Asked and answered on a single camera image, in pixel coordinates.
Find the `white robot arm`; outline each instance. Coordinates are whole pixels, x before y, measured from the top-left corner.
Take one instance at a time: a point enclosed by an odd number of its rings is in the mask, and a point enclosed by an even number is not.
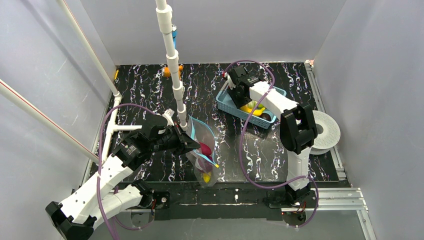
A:
[[[137,180],[117,194],[108,193],[124,178],[151,158],[152,153],[171,150],[175,155],[188,153],[200,145],[178,125],[161,115],[147,115],[141,129],[131,131],[102,165],[100,198],[109,219],[128,208],[142,205],[152,194]],[[65,240],[87,240],[104,219],[97,201],[97,178],[93,175],[78,190],[61,202],[52,201],[45,211]]]
[[[228,93],[237,108],[249,102],[259,101],[270,85],[261,77],[250,75],[243,66],[236,66],[225,73],[229,89]],[[287,179],[308,176],[309,154],[318,136],[312,107],[300,105],[290,100],[275,89],[271,89],[261,101],[278,120],[280,120],[280,140],[287,150]],[[311,190],[308,178],[301,178],[288,184],[286,197],[294,204],[301,201]]]

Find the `black tabletop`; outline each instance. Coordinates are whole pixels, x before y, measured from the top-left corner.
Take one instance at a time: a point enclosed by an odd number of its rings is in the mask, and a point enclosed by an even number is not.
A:
[[[184,101],[187,114],[205,122],[217,139],[217,161],[222,168],[219,182],[245,182],[238,161],[238,144],[242,130],[239,118],[217,109],[216,96],[224,84],[224,64],[184,64],[181,74],[185,86]],[[265,74],[256,64],[245,64],[249,72]],[[275,87],[286,90],[286,97],[299,103],[317,105],[310,81],[301,62],[269,63],[275,76]],[[115,85],[122,94],[121,103],[135,103],[162,114],[177,109],[171,78],[162,77],[163,65],[122,65]],[[123,107],[117,118],[120,125],[141,125],[145,112],[139,108]],[[122,139],[124,132],[113,135],[112,147]],[[280,123],[269,129],[252,124],[245,134],[243,159],[251,179],[256,182],[284,182],[287,176],[287,153],[279,139]],[[316,181],[338,181],[331,154],[310,155],[309,172]],[[170,152],[155,153],[151,160],[136,170],[126,181],[143,179],[148,182],[196,182],[194,168],[185,156]]]

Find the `red object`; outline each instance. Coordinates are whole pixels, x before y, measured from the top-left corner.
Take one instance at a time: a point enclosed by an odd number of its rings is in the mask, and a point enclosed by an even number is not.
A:
[[[210,156],[212,154],[212,150],[208,147],[208,145],[203,142],[199,142],[201,154]]]
[[[198,164],[203,169],[203,170],[199,169],[200,172],[202,172],[204,174],[212,172],[212,168],[213,168],[212,164],[210,162],[206,161],[205,159],[198,158]]]

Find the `gray wall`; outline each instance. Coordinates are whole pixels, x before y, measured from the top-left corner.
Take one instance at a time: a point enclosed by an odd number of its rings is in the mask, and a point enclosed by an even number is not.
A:
[[[110,91],[56,2],[0,1],[0,46],[0,79],[91,149]],[[44,208],[88,159],[1,95],[0,109],[1,239],[57,240]]]
[[[81,0],[115,65],[166,63],[153,0]],[[345,0],[171,0],[182,63],[313,59]]]
[[[347,0],[315,59],[378,239],[423,239],[424,2]]]

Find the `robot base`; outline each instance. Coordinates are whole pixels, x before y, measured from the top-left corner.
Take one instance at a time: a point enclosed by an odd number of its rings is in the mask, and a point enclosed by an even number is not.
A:
[[[311,191],[311,183],[304,188],[294,191],[289,185],[285,190],[274,190],[266,193],[263,200],[271,209],[291,208],[295,203],[306,202],[307,206],[315,206],[317,202],[315,191]]]
[[[93,224],[97,220],[96,217],[89,217],[84,224],[73,223],[74,218],[66,217],[61,208],[62,205],[55,201],[45,207],[51,223],[60,235],[66,240],[89,239],[94,232]]]

